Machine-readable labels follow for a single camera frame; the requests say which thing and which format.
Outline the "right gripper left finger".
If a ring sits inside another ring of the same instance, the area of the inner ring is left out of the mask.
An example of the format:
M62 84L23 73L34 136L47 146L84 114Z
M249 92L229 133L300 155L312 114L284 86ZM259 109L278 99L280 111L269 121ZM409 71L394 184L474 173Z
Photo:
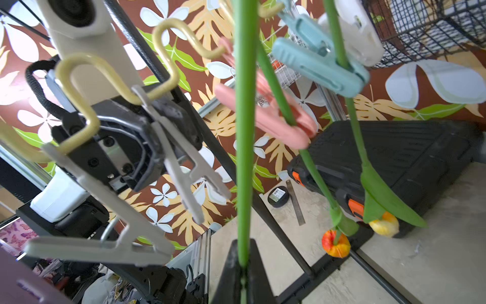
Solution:
M242 269L239 264L238 240L233 240L224 264L215 293L211 303L237 304L241 297Z

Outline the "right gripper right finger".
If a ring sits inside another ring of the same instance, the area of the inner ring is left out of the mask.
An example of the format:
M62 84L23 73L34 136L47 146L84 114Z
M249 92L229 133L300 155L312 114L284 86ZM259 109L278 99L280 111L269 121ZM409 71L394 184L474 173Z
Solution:
M250 240L244 303L276 303L256 241Z

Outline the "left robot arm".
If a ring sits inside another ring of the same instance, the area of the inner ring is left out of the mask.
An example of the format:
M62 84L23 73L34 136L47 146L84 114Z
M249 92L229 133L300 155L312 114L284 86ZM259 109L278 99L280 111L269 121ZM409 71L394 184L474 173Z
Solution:
M142 191L165 172L165 152L151 128L152 118L121 96L94 105L100 119L93 139L70 158L116 194ZM20 217L41 236L99 239L108 225L108 209L65 172L19 210ZM196 303L186 290L180 269L160 265L108 262L108 268L132 284L148 303Z

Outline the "orange tulip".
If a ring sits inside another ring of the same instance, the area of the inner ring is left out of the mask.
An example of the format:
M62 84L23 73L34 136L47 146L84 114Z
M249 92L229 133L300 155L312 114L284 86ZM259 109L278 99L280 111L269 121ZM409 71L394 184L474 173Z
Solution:
M311 177L316 182L330 205L330 216L334 228L327 231L322 238L322 247L328 255L345 258L351 252L347 235L358 230L358 224L344 216L342 209L324 182L307 150L310 139L316 135L316 124L295 101L281 88L262 43L257 43L257 61L261 70L257 73L257 92L270 106L263 109L264 117L257 118L257 123L264 130L292 149L298 149L300 156Z

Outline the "black metal clothes rack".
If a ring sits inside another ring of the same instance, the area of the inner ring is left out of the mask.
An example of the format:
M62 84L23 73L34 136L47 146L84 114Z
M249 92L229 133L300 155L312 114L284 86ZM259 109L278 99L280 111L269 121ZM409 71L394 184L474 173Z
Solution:
M154 73L154 76L161 84L166 83L169 75L167 69L163 66L163 63L156 58L154 51L149 49L148 43L145 42L143 36L136 29L136 26L130 21L128 15L122 9L118 1L105 1L104 4L116 25L128 39L129 43L134 46L136 52L141 55L144 62L147 63L150 70ZM174 97L176 102L188 112L194 125L201 134L202 140L208 145L209 149L214 152L216 158L227 171L230 178L235 181L237 176L234 162L231 161L229 155L216 140L209 127L194 107L191 106L189 100L183 95L181 88L175 86L170 91L170 94ZM334 271L340 270L340 267L344 262L338 258L324 255L317 263L315 263L315 265L310 266L292 241L287 237L286 233L284 233L277 221L273 218L273 215L270 213L263 200L257 194L253 195L253 200L255 201L253 206L254 210L264 220L265 224L276 235L286 250L291 254L291 257L304 271L303 275L297 278L280 295L274 296L276 297L276 303L301 303L302 299L306 298L309 293L324 282ZM378 284L381 285L398 303L408 303L409 300L402 295L391 282L386 280L386 278L384 278L357 253L357 249L368 241L371 236L371 230L364 225L360 225L357 236L351 238L351 258L358 262L359 266L378 282Z

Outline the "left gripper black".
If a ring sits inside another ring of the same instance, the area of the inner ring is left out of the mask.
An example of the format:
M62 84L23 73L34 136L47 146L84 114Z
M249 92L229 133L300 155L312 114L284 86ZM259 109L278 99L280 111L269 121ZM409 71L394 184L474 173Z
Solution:
M151 105L197 150L201 149L201 134L170 93L152 101ZM79 167L114 192L127 188L140 191L167 172L163 164L165 152L151 126L154 120L142 106L116 96L92 108L100 120L98 132L68 154ZM65 114L62 125L53 127L51 134L60 145L85 126L85 117L75 110Z

